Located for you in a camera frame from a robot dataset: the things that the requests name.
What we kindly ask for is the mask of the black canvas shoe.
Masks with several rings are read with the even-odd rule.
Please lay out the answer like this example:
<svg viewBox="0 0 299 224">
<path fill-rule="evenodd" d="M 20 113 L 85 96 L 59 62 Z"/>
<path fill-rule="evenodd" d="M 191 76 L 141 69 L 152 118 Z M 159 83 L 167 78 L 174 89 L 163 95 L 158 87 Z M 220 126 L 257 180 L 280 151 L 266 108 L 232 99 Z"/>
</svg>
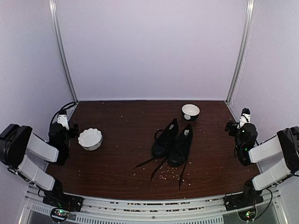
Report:
<svg viewBox="0 0 299 224">
<path fill-rule="evenodd" d="M 176 141 L 178 129 L 179 127 L 177 118 L 174 118 L 166 128 L 158 129 L 154 135 L 155 141 L 151 147 L 152 158 L 136 165 L 135 168 L 142 167 L 156 159 L 163 159 L 157 167 L 157 170 L 159 170 L 160 167 L 165 163 L 166 157 Z"/>
<path fill-rule="evenodd" d="M 187 124 L 185 126 L 185 128 L 181 131 L 181 133 L 177 134 L 176 141 L 175 141 L 173 147 L 171 148 L 169 154 L 166 157 L 165 163 L 167 163 L 169 166 L 174 167 L 174 168 L 183 166 L 182 172 L 178 179 L 178 188 L 179 189 L 181 188 L 181 186 L 183 184 L 185 168 L 186 168 L 188 160 L 189 160 L 192 140 L 193 140 L 192 125 Z M 152 180 L 154 178 L 155 174 L 157 173 L 157 171 L 158 171 L 157 167 L 152 171 L 152 173 L 150 175 L 150 180 Z"/>
</svg>

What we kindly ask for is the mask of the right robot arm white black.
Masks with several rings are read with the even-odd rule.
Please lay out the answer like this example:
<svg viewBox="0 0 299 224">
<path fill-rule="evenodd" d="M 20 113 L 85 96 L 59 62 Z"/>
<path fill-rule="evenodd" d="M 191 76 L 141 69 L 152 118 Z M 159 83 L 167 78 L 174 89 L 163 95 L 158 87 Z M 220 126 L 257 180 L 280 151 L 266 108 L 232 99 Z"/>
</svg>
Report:
<svg viewBox="0 0 299 224">
<path fill-rule="evenodd" d="M 251 123 L 248 108 L 243 108 L 238 122 L 229 120 L 225 131 L 235 140 L 234 157 L 243 166 L 259 163 L 282 154 L 282 159 L 268 170 L 247 180 L 243 192 L 224 197 L 227 210 L 243 208 L 263 202 L 261 193 L 273 184 L 280 184 L 299 170 L 299 128 L 294 126 L 278 131 L 275 136 L 259 144 L 256 126 Z"/>
</svg>

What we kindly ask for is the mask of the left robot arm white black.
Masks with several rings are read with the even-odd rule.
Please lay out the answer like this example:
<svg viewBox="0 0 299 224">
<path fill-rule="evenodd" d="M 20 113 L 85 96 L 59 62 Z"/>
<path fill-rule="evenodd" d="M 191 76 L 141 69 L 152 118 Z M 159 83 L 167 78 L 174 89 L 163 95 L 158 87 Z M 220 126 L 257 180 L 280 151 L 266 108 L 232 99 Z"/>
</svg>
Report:
<svg viewBox="0 0 299 224">
<path fill-rule="evenodd" d="M 78 136 L 78 125 L 70 126 L 67 118 L 67 110 L 74 105 L 68 103 L 54 114 L 48 141 L 35 134 L 30 126 L 17 124 L 8 125 L 0 134 L 0 161 L 9 172 L 19 175 L 28 183 L 32 182 L 43 191 L 44 203 L 57 207 L 81 204 L 82 198 L 64 193 L 62 183 L 41 170 L 26 152 L 47 163 L 63 166 L 70 157 L 70 140 Z"/>
</svg>

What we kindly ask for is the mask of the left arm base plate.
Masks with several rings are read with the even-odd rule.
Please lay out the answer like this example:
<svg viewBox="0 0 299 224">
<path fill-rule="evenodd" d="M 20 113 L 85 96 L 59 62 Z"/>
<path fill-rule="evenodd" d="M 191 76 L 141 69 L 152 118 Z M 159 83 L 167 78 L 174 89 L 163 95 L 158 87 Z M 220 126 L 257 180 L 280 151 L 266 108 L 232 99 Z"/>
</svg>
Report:
<svg viewBox="0 0 299 224">
<path fill-rule="evenodd" d="M 44 196 L 43 203 L 47 205 L 51 205 L 53 207 L 57 207 L 66 211 L 76 211 L 80 212 L 84 199 L 79 196 L 72 196 L 66 194 L 63 199 L 55 199 L 52 196 Z"/>
</svg>

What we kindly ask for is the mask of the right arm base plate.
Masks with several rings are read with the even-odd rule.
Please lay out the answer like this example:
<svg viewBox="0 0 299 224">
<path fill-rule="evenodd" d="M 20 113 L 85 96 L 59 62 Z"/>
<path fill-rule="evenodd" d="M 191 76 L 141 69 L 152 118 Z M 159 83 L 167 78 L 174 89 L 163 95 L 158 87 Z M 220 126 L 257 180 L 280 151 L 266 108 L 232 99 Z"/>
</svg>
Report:
<svg viewBox="0 0 299 224">
<path fill-rule="evenodd" d="M 242 208 L 246 208 L 246 207 L 250 207 L 262 203 L 263 197 L 258 196 L 258 197 L 246 199 L 243 193 L 239 193 L 235 195 L 226 194 L 223 200 L 224 200 L 224 205 L 226 207 L 226 211 L 231 211 L 231 210 L 239 210 Z"/>
</svg>

